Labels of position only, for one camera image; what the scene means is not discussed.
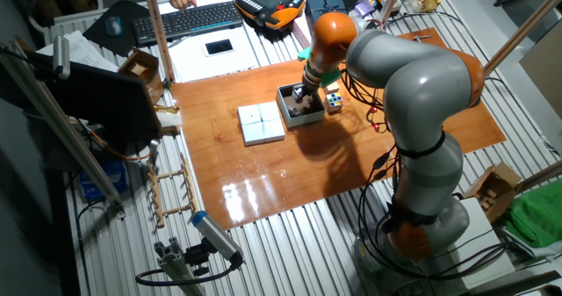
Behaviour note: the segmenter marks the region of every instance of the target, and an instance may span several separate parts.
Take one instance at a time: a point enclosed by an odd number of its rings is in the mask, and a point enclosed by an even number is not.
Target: orange cable
[[[74,122],[75,124],[78,124],[78,121],[76,121],[76,120],[74,120],[74,119],[69,119],[69,120],[72,121],[72,122]],[[113,153],[114,155],[120,157],[121,159],[130,160],[130,161],[135,161],[135,160],[146,159],[146,158],[148,158],[148,157],[150,156],[150,154],[147,154],[147,155],[144,155],[144,156],[138,156],[138,157],[122,155],[121,153],[119,153],[119,152],[113,150],[113,149],[110,148],[108,145],[106,145],[106,144],[104,143],[104,141],[102,141],[101,138],[99,138],[99,136],[98,136],[96,133],[94,133],[93,130],[90,130],[90,134],[91,134],[94,138],[96,138],[96,140],[97,140],[102,146],[104,146],[104,148],[106,148],[107,151]]]

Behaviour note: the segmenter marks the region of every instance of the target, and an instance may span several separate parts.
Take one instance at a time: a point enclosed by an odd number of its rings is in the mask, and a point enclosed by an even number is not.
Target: white tile
[[[238,116],[240,117],[241,125],[254,124],[262,121],[257,105],[238,107]]]
[[[285,139],[285,129],[281,119],[263,122],[264,142],[281,141]]]
[[[263,122],[242,125],[242,135],[244,136],[244,146],[253,146],[263,143]]]
[[[281,119],[277,108],[277,102],[259,104],[258,108],[262,116],[262,121]]]

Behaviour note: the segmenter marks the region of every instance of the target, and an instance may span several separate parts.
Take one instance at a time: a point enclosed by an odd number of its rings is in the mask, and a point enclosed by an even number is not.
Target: rubik's cube
[[[340,92],[327,94],[324,105],[326,105],[326,110],[328,110],[328,113],[338,112],[339,110],[341,110],[343,107],[343,100]]]

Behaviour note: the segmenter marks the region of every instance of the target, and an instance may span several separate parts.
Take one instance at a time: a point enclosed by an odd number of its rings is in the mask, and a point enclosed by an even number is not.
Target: computer mouse
[[[118,37],[123,33],[121,28],[121,18],[111,16],[105,20],[105,33],[110,37]]]

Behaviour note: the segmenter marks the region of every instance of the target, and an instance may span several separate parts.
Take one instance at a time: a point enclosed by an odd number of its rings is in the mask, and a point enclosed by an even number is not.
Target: smartphone
[[[205,56],[224,54],[231,51],[234,51],[234,48],[232,47],[230,40],[214,41],[203,46],[203,52],[205,53]]]

